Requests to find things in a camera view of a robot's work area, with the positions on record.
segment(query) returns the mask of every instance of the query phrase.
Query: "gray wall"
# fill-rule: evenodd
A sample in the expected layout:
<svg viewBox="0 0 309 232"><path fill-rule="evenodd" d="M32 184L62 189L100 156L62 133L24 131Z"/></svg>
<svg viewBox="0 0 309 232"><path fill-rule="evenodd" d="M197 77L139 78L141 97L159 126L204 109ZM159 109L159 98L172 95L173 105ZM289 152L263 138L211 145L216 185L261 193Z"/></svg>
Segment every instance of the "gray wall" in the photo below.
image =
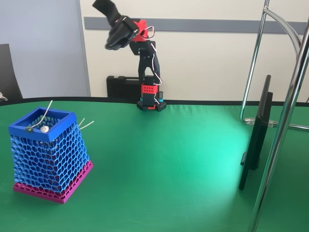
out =
<svg viewBox="0 0 309 232"><path fill-rule="evenodd" d="M0 0L0 44L9 44L24 98L90 96L76 0Z"/></svg>

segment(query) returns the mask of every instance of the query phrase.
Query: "gray stripe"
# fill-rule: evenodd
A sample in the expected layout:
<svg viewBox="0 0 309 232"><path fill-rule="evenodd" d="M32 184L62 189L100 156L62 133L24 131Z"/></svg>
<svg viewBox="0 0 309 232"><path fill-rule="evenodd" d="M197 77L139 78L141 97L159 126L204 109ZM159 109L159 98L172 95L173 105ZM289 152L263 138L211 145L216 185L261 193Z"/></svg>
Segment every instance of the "gray stripe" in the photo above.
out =
<svg viewBox="0 0 309 232"><path fill-rule="evenodd" d="M156 31L183 32L230 32L257 33L260 21L253 20L215 20L215 19L164 19L146 18L147 24ZM85 29L109 30L105 17L84 17ZM306 22L289 22L298 34L304 34ZM267 21L264 33L285 34L283 28L275 21Z"/></svg>

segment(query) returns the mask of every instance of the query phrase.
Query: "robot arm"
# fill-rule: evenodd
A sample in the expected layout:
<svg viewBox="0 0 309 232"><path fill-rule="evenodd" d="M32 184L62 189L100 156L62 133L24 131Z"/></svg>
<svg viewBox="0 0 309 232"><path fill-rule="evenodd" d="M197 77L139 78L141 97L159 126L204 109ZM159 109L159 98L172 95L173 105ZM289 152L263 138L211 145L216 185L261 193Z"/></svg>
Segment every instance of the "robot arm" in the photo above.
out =
<svg viewBox="0 0 309 232"><path fill-rule="evenodd" d="M156 109L161 111L164 109L166 103L163 102L163 92L159 91L162 80L155 42L150 41L153 36L151 38L148 36L148 29L153 27L147 27L145 20L131 19L128 16L121 15L115 4L110 0L96 0L93 7L107 17L112 28L105 48L118 50L130 44L133 54L140 56L141 101L138 102L138 107L142 110ZM151 69L153 76L145 76L147 68Z"/></svg>

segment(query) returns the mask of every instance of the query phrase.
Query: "white wall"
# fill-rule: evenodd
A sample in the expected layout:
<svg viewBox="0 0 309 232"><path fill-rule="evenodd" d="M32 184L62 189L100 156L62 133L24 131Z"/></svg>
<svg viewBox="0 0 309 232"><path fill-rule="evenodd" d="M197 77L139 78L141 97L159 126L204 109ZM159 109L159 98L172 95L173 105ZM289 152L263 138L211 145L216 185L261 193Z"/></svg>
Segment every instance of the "white wall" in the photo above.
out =
<svg viewBox="0 0 309 232"><path fill-rule="evenodd" d="M82 16L102 16L80 0ZM260 20L264 0L114 0L121 14L131 17ZM309 1L271 0L270 9L287 21L307 21ZM108 31L85 30L85 46L92 96L106 97L108 75L137 76L139 58L129 48L107 51ZM165 99L235 100L243 97L256 34L157 32L158 58ZM295 65L287 35L264 34L249 100L260 98L267 74L274 101L283 101ZM309 74L298 101L309 96Z"/></svg>

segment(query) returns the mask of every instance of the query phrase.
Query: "metal pipe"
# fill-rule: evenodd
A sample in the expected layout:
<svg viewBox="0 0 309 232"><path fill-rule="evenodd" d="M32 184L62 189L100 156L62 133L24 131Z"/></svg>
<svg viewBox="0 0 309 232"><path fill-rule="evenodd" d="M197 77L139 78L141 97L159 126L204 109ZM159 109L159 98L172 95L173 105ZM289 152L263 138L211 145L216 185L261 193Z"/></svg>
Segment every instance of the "metal pipe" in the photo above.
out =
<svg viewBox="0 0 309 232"><path fill-rule="evenodd" d="M289 125L289 128L291 129L299 129L299 130L305 130L305 131L308 131L309 130L309 127L306 127L306 126L302 126L302 125L296 125L296 124L290 124Z"/></svg>
<svg viewBox="0 0 309 232"><path fill-rule="evenodd" d="M295 52L296 52L296 56L299 53L299 47L301 45L301 39L299 37L299 35L295 32L295 30L291 27L290 24L288 24L283 18L281 18L279 15L277 15L276 13L272 12L271 10L269 10L268 8L265 8L263 10L267 15L269 15L270 17L272 17L273 19L275 19L281 26L282 28L285 30L285 32L288 34L288 36L290 37Z"/></svg>
<svg viewBox="0 0 309 232"><path fill-rule="evenodd" d="M265 0L264 9L268 8L268 5L269 5L269 0ZM245 93L244 93L242 105L241 105L240 120L242 122L245 122L243 115L244 115L244 111L245 111L245 107L246 107L246 103L247 103L247 99L248 99L248 95L249 95L249 89L250 89L252 76L253 76L253 72L254 72L254 68L255 68L255 64L256 64L257 54L259 52L260 43L261 43L261 39L262 39L262 35L263 35L263 29L264 29L264 25L265 25L266 15L267 14L263 11L261 23L260 23L260 27L259 27L259 32L257 34L255 48L254 48L253 57L252 57L252 61L251 61L251 67L250 67L250 71L249 71L247 85L246 85L246 89L245 89Z"/></svg>
<svg viewBox="0 0 309 232"><path fill-rule="evenodd" d="M268 193L269 183L272 179L278 155L282 149L282 145L289 128L289 123L296 105L297 97L305 77L306 69L309 62L309 21L300 47L299 55L296 61L293 78L286 95L283 110L278 123L275 138L273 140L266 168L263 174L260 189L256 198L253 209L253 217L248 227L248 232L256 232L259 219L265 204L265 196Z"/></svg>

